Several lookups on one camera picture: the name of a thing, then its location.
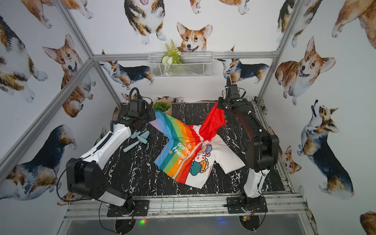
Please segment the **rainbow hooded kids jacket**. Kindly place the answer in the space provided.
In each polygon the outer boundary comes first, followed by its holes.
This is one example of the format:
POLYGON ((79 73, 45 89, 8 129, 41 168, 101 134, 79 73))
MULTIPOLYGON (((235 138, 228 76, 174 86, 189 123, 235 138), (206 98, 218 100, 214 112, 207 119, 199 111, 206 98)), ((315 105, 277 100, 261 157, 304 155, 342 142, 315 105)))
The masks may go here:
POLYGON ((163 133, 168 142, 154 161, 167 176, 201 189, 214 163, 228 174, 245 166, 217 134, 226 126, 224 111, 214 104, 202 125, 187 125, 178 119, 155 111, 156 119, 150 124, 163 133))

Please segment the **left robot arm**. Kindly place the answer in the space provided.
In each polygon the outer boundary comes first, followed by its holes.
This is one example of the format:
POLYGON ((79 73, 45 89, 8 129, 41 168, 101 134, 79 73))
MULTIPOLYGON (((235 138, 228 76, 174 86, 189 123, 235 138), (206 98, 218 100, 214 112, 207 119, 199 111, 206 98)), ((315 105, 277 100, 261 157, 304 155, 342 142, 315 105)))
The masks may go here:
POLYGON ((72 193, 122 207, 131 201, 130 195, 117 190, 103 173, 107 162, 123 142, 136 136, 137 131, 156 119, 153 103, 142 98, 123 105, 117 119, 110 122, 110 131, 79 159, 67 162, 67 188, 72 193))

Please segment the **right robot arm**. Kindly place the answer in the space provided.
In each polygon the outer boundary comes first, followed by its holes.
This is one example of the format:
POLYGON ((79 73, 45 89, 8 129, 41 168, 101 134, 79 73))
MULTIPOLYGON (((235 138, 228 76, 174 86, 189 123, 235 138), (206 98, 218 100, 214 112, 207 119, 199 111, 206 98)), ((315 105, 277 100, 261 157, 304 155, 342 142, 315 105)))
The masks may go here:
POLYGON ((240 204, 246 209, 264 206, 266 201, 261 191, 270 169, 278 162, 279 138, 262 126, 252 111, 251 103, 239 94, 236 84, 225 86, 225 97, 218 99, 217 106, 233 114, 249 137, 246 153, 249 173, 243 187, 245 197, 240 204))

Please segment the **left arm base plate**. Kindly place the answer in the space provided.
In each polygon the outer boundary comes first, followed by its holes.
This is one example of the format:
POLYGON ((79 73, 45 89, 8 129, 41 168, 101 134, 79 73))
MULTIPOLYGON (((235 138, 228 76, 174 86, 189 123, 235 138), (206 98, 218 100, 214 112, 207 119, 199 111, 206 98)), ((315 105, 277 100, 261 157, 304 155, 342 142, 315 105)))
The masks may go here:
POLYGON ((107 217, 144 217, 148 214, 149 200, 127 200, 123 206, 110 204, 107 217))

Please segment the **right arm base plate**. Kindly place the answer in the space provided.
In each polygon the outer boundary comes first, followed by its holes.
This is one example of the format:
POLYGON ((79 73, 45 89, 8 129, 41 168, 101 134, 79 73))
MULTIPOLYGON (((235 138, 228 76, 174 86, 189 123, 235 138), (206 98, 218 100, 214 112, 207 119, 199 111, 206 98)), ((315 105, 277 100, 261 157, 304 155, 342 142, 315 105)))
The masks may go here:
POLYGON ((228 197, 224 207, 227 208, 229 214, 268 212, 266 199, 263 196, 256 198, 247 198, 243 195, 238 197, 228 197))

